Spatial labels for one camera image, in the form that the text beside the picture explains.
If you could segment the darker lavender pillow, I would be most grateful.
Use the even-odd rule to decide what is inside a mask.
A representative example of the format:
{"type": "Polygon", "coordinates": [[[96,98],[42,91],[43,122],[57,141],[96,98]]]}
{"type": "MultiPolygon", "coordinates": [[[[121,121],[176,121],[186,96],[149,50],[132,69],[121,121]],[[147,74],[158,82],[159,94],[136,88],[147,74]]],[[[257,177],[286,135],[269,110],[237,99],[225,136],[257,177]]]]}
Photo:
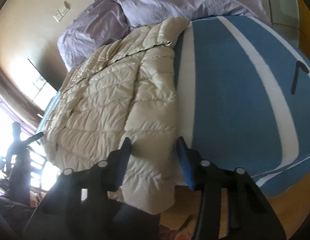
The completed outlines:
{"type": "Polygon", "coordinates": [[[59,54],[69,72],[103,45],[126,37],[130,27],[117,0],[95,0],[58,38],[59,54]]]}

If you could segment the wooden wardrobe with glass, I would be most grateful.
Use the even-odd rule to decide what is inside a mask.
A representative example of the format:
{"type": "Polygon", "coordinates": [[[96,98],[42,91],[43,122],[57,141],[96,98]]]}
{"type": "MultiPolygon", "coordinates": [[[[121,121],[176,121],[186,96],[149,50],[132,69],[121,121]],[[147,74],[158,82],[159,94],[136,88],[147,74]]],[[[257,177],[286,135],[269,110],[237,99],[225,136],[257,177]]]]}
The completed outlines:
{"type": "Polygon", "coordinates": [[[303,0],[262,0],[272,27],[310,60],[310,10],[303,0]]]}

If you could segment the black exercise machine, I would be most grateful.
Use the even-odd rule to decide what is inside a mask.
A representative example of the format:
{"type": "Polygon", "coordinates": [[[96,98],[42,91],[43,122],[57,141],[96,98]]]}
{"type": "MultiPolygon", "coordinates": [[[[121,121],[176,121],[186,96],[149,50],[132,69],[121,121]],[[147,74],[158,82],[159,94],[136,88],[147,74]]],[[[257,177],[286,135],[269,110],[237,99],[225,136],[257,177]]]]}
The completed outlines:
{"type": "Polygon", "coordinates": [[[5,157],[0,159],[0,171],[4,178],[0,179],[0,188],[12,201],[30,206],[31,174],[42,175],[47,158],[37,153],[30,145],[43,137],[43,132],[32,135],[22,141],[21,125],[12,124],[12,144],[5,157]]]}

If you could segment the blue white striped bedsheet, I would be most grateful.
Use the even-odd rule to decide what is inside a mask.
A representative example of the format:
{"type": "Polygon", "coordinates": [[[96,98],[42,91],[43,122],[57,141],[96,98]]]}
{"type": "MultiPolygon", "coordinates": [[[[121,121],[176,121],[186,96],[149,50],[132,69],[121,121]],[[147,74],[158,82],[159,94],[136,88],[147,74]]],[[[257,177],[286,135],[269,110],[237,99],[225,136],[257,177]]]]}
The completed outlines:
{"type": "Polygon", "coordinates": [[[174,47],[177,138],[268,197],[310,171],[310,61],[254,17],[189,21],[174,47]]]}

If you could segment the white wall switch plate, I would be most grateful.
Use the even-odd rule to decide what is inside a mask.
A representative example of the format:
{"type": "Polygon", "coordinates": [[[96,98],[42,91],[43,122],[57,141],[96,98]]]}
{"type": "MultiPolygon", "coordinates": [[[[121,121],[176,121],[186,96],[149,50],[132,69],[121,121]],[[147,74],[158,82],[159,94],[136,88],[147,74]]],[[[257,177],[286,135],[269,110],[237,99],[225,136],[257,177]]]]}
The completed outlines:
{"type": "Polygon", "coordinates": [[[57,10],[56,14],[53,16],[54,19],[57,21],[57,22],[60,22],[63,17],[67,14],[67,12],[69,11],[70,7],[69,5],[67,4],[67,2],[65,1],[63,3],[62,6],[59,7],[59,9],[57,10]]]}

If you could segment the beige puffer down jacket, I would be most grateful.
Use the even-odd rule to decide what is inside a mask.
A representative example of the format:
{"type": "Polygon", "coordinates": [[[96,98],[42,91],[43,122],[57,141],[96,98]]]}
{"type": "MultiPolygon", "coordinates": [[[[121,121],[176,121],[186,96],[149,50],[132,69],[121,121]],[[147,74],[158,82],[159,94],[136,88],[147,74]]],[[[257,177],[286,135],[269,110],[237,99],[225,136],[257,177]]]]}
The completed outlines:
{"type": "Polygon", "coordinates": [[[119,189],[110,195],[157,215],[173,206],[177,139],[174,47],[189,20],[172,17],[101,46],[66,76],[43,127],[47,159],[82,171],[132,143],[119,189]]]}

